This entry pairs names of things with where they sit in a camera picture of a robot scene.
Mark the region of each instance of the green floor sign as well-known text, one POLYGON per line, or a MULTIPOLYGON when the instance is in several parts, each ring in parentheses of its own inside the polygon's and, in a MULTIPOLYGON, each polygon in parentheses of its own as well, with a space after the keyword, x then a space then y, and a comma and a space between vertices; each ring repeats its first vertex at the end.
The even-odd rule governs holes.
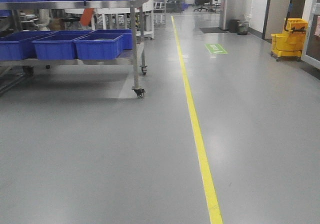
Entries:
POLYGON ((211 54, 227 54, 228 52, 220 44, 206 44, 206 48, 211 54))

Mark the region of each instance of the shelving unit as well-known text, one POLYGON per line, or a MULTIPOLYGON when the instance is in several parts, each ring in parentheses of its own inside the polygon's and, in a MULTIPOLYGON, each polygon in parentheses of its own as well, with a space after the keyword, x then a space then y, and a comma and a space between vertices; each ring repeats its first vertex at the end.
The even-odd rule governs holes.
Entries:
POLYGON ((155 24, 165 24, 167 0, 154 0, 154 20, 155 24))
MULTIPOLYGON (((130 8, 131 23, 135 23, 136 15, 135 9, 139 8, 149 0, 131 0, 131 1, 75 1, 75 2, 27 2, 27 3, 0 3, 1 10, 12 10, 12 15, 15 27, 18 31, 22 31, 21 23, 19 21, 19 10, 21 9, 103 9, 103 8, 130 8)), ((140 8, 140 28, 141 41, 136 41, 136 27, 131 25, 132 29, 132 50, 123 51, 114 60, 38 60, 25 59, 20 61, 0 61, 0 66, 23 66, 23 70, 27 75, 33 74, 34 66, 51 66, 51 65, 133 65, 134 86, 132 89, 137 94, 138 98, 143 98, 145 89, 139 85, 139 66, 138 61, 141 61, 141 71, 143 75, 146 74, 147 66, 145 62, 144 50, 144 18, 143 10, 140 8)))

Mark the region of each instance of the trash can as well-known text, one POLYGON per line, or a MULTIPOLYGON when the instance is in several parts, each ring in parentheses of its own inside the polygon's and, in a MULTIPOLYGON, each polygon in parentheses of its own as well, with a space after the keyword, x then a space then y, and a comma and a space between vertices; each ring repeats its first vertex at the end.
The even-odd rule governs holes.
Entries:
POLYGON ((238 32, 238 24, 239 24, 239 20, 230 20, 229 21, 229 32, 230 33, 237 33, 238 32))
POLYGON ((239 21, 238 35, 247 35, 249 30, 249 21, 239 21))

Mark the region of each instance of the yellow mop bucket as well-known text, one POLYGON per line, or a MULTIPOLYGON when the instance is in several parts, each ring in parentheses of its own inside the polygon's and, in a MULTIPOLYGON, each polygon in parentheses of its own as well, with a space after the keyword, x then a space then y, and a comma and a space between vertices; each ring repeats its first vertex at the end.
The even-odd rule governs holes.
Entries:
POLYGON ((298 32, 297 30, 307 30, 308 28, 308 22, 303 19, 288 19, 288 22, 285 27, 288 32, 283 30, 283 34, 299 34, 301 32, 298 32))
POLYGON ((285 34, 272 34, 272 51, 271 55, 276 55, 276 60, 279 61, 280 57, 298 57, 300 60, 303 50, 303 44, 306 35, 303 33, 288 35, 285 34))

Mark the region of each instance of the stainless steel cart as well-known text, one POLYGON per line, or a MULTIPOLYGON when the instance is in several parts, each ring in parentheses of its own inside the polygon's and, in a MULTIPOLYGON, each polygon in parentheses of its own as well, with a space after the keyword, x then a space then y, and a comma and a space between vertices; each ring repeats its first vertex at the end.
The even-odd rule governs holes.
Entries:
MULTIPOLYGON (((20 23, 19 10, 22 9, 103 9, 103 8, 130 8, 131 23, 135 23, 136 15, 135 8, 142 7, 143 3, 149 0, 130 0, 130 1, 63 1, 63 2, 27 2, 27 3, 0 3, 1 10, 12 10, 14 25, 17 31, 22 31, 20 23)), ((38 60, 25 59, 20 61, 0 61, 0 66, 23 66, 23 70, 27 75, 33 74, 34 66, 54 66, 54 65, 133 65, 134 86, 138 98, 143 98, 145 89, 139 85, 139 66, 142 74, 146 74, 147 66, 145 62, 145 48, 144 48, 144 18, 143 10, 140 8, 140 42, 136 40, 136 27, 131 24, 132 29, 132 50, 123 51, 114 60, 38 60)))

